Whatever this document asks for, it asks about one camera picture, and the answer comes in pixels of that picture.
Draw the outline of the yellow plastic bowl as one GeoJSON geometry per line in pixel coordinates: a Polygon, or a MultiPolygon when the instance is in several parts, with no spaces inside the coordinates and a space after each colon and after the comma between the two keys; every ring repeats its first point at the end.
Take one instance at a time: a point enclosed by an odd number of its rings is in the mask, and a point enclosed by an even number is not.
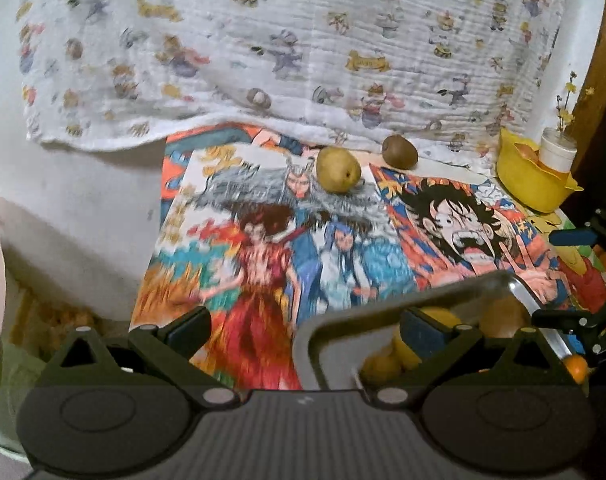
{"type": "Polygon", "coordinates": [[[559,177],[553,171],[522,158],[514,144],[538,145],[530,139],[501,128],[496,162],[496,176],[502,186],[528,209],[548,214],[558,209],[573,193],[583,192],[569,172],[559,177]]]}

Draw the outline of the white-haired warrior poster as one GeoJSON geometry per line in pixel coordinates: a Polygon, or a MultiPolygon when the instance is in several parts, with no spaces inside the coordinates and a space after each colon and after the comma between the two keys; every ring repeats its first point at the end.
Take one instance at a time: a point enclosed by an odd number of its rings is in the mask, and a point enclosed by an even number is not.
{"type": "Polygon", "coordinates": [[[285,389],[295,331],[315,315],[412,292],[413,270],[369,170],[329,194],[315,162],[251,144],[191,153],[155,242],[133,326],[209,310],[200,370],[237,389],[285,389]]]}

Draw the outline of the green-yellow pear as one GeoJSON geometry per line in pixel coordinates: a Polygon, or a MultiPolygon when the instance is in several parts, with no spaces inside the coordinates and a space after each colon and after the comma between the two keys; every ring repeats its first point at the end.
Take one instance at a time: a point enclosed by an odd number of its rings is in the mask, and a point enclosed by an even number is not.
{"type": "Polygon", "coordinates": [[[361,180],[361,165],[345,148],[326,146],[317,154],[316,179],[326,192],[344,194],[361,180]]]}

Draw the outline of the yellow bear poster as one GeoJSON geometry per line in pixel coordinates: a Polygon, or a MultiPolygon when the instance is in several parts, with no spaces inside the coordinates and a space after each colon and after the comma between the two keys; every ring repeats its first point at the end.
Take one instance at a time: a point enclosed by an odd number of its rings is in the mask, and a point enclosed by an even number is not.
{"type": "Polygon", "coordinates": [[[548,214],[528,212],[526,220],[544,235],[575,274],[583,276],[587,272],[588,260],[606,283],[606,236],[590,232],[589,224],[576,226],[560,208],[548,214]]]}

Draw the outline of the straw hat pirate poster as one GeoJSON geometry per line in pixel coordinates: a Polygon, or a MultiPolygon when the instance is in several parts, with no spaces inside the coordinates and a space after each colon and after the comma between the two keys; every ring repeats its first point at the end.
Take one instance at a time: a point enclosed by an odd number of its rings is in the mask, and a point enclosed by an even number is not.
{"type": "Polygon", "coordinates": [[[418,289],[507,271],[553,308],[596,313],[606,301],[600,272],[588,260],[583,276],[569,269],[493,181],[370,171],[418,289]]]}

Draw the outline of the brown kiwi fruit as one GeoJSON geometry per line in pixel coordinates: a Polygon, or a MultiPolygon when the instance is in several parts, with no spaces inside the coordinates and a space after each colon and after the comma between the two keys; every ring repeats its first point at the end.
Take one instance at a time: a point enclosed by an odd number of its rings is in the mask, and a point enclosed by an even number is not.
{"type": "Polygon", "coordinates": [[[413,169],[419,158],[417,148],[400,134],[383,141],[381,156],[389,166],[400,170],[413,169]]]}
{"type": "Polygon", "coordinates": [[[487,338],[511,338],[531,325],[530,313],[521,301],[504,296],[486,302],[481,309],[478,329],[487,338]]]}

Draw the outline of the white cartoon print blanket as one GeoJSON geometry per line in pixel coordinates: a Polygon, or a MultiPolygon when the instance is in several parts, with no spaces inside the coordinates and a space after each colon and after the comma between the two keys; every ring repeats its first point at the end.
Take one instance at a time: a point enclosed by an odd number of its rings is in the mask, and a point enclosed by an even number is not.
{"type": "Polygon", "coordinates": [[[522,131],[565,0],[19,0],[28,135],[117,151],[242,122],[480,174],[522,131]]]}

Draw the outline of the silver metal tray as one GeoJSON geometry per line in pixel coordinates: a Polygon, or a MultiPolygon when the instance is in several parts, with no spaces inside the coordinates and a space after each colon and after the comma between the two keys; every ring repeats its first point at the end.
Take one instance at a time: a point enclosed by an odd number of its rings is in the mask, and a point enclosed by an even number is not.
{"type": "Polygon", "coordinates": [[[496,271],[317,315],[303,323],[295,334],[292,347],[295,370],[305,390],[353,389],[356,370],[367,356],[391,342],[404,310],[445,308],[462,322],[475,325],[485,306],[504,299],[519,301],[528,314],[545,307],[521,278],[496,271]]]}

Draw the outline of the fruit inside yellow bowl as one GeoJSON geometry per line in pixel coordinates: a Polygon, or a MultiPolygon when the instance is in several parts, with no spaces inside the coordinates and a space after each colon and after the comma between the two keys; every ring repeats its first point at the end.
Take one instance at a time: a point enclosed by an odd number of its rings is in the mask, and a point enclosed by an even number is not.
{"type": "Polygon", "coordinates": [[[522,158],[534,162],[534,164],[538,163],[538,151],[536,151],[535,148],[522,143],[514,144],[514,148],[522,158]]]}

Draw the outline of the orange tangerine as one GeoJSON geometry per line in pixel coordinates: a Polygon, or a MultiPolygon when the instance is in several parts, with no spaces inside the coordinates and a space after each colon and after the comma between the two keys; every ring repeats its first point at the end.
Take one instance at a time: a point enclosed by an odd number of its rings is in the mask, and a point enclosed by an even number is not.
{"type": "Polygon", "coordinates": [[[568,374],[572,376],[577,385],[583,385],[589,374],[587,361],[578,354],[571,354],[562,360],[568,374]]]}
{"type": "Polygon", "coordinates": [[[402,364],[395,356],[386,354],[374,354],[365,359],[359,377],[361,381],[369,386],[380,387],[388,382],[393,382],[403,372],[402,364]]]}

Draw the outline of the white orange cup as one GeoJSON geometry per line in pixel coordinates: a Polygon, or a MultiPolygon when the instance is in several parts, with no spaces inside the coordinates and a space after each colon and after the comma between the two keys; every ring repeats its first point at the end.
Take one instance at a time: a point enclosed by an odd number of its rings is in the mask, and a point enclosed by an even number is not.
{"type": "Polygon", "coordinates": [[[538,162],[556,174],[568,174],[577,153],[576,141],[564,132],[545,128],[538,148],[538,162]]]}

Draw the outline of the yellow lemon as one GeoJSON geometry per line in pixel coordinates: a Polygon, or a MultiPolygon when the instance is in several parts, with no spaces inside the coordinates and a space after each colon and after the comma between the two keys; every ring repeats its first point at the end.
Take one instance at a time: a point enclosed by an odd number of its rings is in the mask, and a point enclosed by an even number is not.
{"type": "Polygon", "coordinates": [[[429,321],[406,310],[392,336],[393,354],[404,370],[412,370],[447,344],[448,330],[462,323],[448,309],[423,307],[419,309],[429,321]]]}

